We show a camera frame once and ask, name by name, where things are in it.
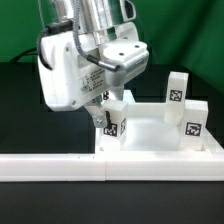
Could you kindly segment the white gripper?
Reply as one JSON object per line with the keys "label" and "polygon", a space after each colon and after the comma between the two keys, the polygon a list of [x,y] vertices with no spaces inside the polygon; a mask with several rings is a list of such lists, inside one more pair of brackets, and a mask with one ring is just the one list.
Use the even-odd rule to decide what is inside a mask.
{"label": "white gripper", "polygon": [[[147,45],[138,40],[137,29],[131,22],[116,28],[117,38],[96,45],[91,33],[80,36],[87,53],[121,69],[112,72],[83,58],[77,52],[73,33],[68,31],[42,39],[42,52],[51,66],[39,67],[42,91],[47,106],[54,111],[73,111],[84,106],[103,92],[122,86],[141,74],[147,66]],[[96,128],[105,128],[107,118],[100,103],[86,104]]]}

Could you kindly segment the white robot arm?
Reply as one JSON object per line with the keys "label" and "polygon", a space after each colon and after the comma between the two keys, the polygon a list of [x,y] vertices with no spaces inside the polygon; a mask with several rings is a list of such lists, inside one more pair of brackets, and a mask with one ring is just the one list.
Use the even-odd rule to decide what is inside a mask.
{"label": "white robot arm", "polygon": [[49,0],[56,21],[38,37],[38,68],[47,106],[53,111],[87,109],[97,128],[109,118],[102,94],[120,99],[124,85],[147,66],[130,0]]}

